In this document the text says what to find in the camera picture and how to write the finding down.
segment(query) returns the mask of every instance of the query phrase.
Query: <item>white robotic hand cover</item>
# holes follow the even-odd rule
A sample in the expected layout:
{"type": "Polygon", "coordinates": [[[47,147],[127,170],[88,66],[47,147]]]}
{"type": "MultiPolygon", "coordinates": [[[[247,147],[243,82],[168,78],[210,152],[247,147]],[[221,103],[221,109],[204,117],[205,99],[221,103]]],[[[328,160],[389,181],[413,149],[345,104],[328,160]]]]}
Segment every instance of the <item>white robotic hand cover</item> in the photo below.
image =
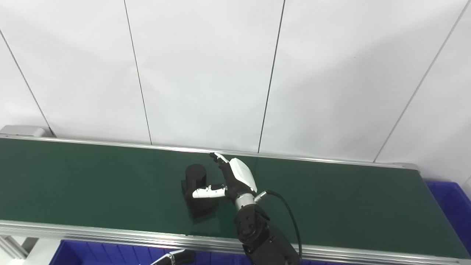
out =
{"type": "MultiPolygon", "coordinates": [[[[252,172],[250,171],[249,167],[244,162],[242,162],[238,158],[233,158],[229,161],[222,154],[219,154],[219,153],[214,153],[214,154],[225,163],[229,163],[232,173],[234,174],[234,177],[238,181],[247,185],[254,192],[257,192],[257,185],[255,184],[255,180],[253,179],[252,172]]],[[[224,197],[225,191],[226,191],[225,186],[215,189],[214,187],[209,185],[205,189],[196,189],[192,195],[193,195],[193,198],[218,198],[218,197],[224,197]]]]}

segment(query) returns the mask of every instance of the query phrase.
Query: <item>blue plastic bin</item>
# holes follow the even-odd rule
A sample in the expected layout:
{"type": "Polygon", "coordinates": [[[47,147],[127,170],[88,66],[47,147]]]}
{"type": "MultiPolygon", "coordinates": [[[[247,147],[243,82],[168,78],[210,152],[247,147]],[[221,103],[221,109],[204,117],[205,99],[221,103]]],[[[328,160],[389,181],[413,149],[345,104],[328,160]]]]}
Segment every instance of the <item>blue plastic bin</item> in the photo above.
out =
{"type": "MultiPolygon", "coordinates": [[[[171,251],[82,241],[61,241],[49,265],[149,265],[171,251]]],[[[245,255],[196,252],[193,265],[250,265],[245,255]]],[[[335,263],[303,261],[303,265],[335,265],[335,263]]]]}
{"type": "Polygon", "coordinates": [[[471,201],[455,182],[427,181],[427,186],[471,255],[471,201]]]}
{"type": "MultiPolygon", "coordinates": [[[[427,186],[471,254],[471,201],[455,182],[427,181],[427,186]]],[[[61,241],[49,265],[149,265],[171,251],[165,248],[61,241]]],[[[198,251],[194,265],[250,265],[245,255],[198,251]]],[[[337,263],[303,261],[303,265],[337,263]]]]}

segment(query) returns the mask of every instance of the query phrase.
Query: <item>robotic arm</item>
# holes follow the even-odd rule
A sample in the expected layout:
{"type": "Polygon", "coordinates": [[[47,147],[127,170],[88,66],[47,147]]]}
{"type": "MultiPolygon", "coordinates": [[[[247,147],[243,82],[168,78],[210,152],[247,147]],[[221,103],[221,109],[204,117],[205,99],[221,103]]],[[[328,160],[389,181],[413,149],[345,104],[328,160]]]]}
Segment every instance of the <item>robotic arm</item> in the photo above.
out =
{"type": "Polygon", "coordinates": [[[249,167],[237,158],[228,161],[218,153],[211,153],[210,156],[219,164],[226,184],[195,189],[191,198],[226,197],[233,201],[237,208],[234,218],[237,237],[245,254],[255,265],[299,265],[298,253],[257,205],[256,201],[261,196],[255,198],[257,186],[249,167]]]}

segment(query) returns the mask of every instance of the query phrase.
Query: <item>green conveyor belt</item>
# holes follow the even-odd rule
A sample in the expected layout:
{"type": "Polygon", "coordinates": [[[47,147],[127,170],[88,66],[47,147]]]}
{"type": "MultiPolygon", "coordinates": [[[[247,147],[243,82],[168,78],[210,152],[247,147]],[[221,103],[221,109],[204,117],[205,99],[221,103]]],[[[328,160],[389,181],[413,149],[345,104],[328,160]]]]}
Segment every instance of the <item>green conveyor belt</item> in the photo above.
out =
{"type": "MultiPolygon", "coordinates": [[[[469,258],[415,170],[239,158],[288,201],[303,244],[469,258]]],[[[189,217],[180,181],[193,163],[223,182],[202,153],[0,139],[0,219],[235,238],[227,200],[189,217]]],[[[295,243],[282,202],[261,205],[295,243]]]]}

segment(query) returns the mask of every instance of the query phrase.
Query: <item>white wall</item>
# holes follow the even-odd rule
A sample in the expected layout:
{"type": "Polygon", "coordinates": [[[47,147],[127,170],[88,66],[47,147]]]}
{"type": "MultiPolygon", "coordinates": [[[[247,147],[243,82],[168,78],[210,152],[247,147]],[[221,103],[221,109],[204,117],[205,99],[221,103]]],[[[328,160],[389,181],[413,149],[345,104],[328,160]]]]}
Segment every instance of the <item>white wall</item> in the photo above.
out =
{"type": "Polygon", "coordinates": [[[6,43],[0,37],[0,127],[7,124],[48,128],[6,43]]]}
{"type": "MultiPolygon", "coordinates": [[[[260,147],[283,1],[126,4],[0,0],[0,29],[58,137],[471,176],[469,10],[434,61],[466,0],[286,0],[260,147]]],[[[47,127],[3,40],[0,59],[0,126],[47,127]]]]}
{"type": "Polygon", "coordinates": [[[287,1],[260,151],[373,161],[465,3],[287,1]]]}
{"type": "Polygon", "coordinates": [[[154,144],[257,151],[282,0],[133,0],[154,144]]]}
{"type": "Polygon", "coordinates": [[[378,162],[416,163],[423,177],[471,176],[471,8],[463,14],[378,162]]]}
{"type": "Polygon", "coordinates": [[[58,137],[150,142],[122,1],[1,1],[0,29],[58,137]]]}

